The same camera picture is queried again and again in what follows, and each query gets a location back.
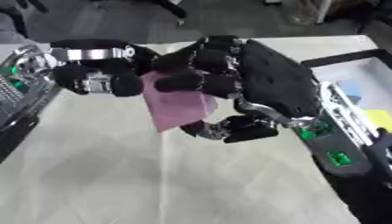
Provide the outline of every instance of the gray floor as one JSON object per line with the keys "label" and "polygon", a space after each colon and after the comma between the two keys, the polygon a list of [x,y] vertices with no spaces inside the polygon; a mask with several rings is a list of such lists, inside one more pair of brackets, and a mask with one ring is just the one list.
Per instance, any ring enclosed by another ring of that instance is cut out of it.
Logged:
{"label": "gray floor", "polygon": [[42,42],[64,38],[113,38],[136,43],[195,40],[208,34],[242,38],[354,34],[355,24],[339,21],[314,27],[288,22],[284,10],[261,0],[184,0],[189,18],[176,26],[173,15],[150,3],[107,2],[104,10],[88,0],[43,0],[49,14],[27,19],[31,36]]}

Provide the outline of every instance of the green connector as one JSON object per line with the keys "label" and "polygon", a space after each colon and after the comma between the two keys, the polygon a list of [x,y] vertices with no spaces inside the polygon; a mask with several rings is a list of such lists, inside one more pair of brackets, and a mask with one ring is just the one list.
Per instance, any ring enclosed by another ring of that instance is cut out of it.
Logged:
{"label": "green connector", "polygon": [[351,159],[343,151],[330,150],[327,154],[337,166],[350,165],[352,163]]}
{"label": "green connector", "polygon": [[312,140],[317,137],[322,137],[333,132],[333,122],[328,118],[322,118],[317,125],[307,129],[297,129],[299,135],[304,140]]}

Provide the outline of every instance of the white table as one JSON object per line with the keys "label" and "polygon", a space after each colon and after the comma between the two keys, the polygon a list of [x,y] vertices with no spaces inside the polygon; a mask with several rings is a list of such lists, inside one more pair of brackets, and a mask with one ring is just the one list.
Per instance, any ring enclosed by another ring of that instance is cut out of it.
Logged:
{"label": "white table", "polygon": [[[376,48],[364,36],[261,41],[296,60]],[[162,53],[184,45],[150,47]],[[211,119],[231,115],[231,108],[220,101]],[[290,130],[238,144],[192,138],[178,129],[159,135],[142,97],[68,91],[0,165],[0,219],[17,224],[357,223]]]}

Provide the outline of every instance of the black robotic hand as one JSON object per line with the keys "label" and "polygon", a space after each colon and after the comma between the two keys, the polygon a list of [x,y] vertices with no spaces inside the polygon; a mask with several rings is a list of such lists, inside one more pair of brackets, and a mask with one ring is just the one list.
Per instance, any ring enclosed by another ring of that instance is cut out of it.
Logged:
{"label": "black robotic hand", "polygon": [[56,83],[76,94],[139,95],[139,77],[151,70],[156,52],[109,39],[76,39],[52,43],[51,55],[60,62],[53,69]]}
{"label": "black robotic hand", "polygon": [[234,99],[243,114],[218,124],[200,121],[182,127],[193,136],[226,143],[274,137],[276,123],[290,127],[318,113],[311,70],[254,40],[202,38],[160,57],[153,68],[170,75],[156,82],[157,90]]}

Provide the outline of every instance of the pink fabric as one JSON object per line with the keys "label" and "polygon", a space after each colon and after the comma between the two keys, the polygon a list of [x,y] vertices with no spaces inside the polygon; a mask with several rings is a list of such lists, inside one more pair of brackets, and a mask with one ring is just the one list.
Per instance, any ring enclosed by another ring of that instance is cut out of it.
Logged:
{"label": "pink fabric", "polygon": [[216,110],[217,103],[211,95],[199,92],[158,92],[154,82],[162,76],[157,72],[142,76],[143,96],[158,132],[197,122]]}

